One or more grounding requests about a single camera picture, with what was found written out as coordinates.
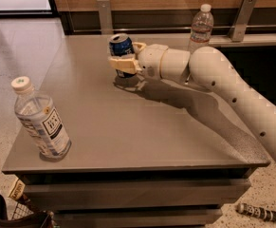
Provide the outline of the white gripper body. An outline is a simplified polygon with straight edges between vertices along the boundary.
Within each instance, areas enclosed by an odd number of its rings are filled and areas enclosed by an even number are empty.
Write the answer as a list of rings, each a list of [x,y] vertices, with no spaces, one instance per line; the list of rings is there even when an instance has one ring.
[[[138,55],[141,73],[146,79],[160,80],[161,60],[168,46],[152,44],[146,46]]]

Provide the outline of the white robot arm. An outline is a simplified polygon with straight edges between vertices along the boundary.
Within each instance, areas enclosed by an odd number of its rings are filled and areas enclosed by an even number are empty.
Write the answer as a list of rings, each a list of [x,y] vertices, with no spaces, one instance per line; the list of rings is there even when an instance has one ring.
[[[219,50],[201,47],[190,53],[144,43],[110,43],[109,49],[110,66],[122,73],[139,73],[146,79],[170,80],[181,86],[191,79],[198,89],[217,94],[276,162],[276,105],[250,87]]]

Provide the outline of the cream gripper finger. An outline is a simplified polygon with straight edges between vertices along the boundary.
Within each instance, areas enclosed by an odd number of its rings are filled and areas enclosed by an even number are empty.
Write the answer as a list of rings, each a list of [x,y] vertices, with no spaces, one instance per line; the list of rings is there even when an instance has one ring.
[[[136,55],[139,55],[146,48],[145,43],[133,42],[132,45]]]
[[[114,69],[120,70],[129,74],[136,74],[141,71],[141,67],[135,56],[110,56],[108,58],[110,66]]]

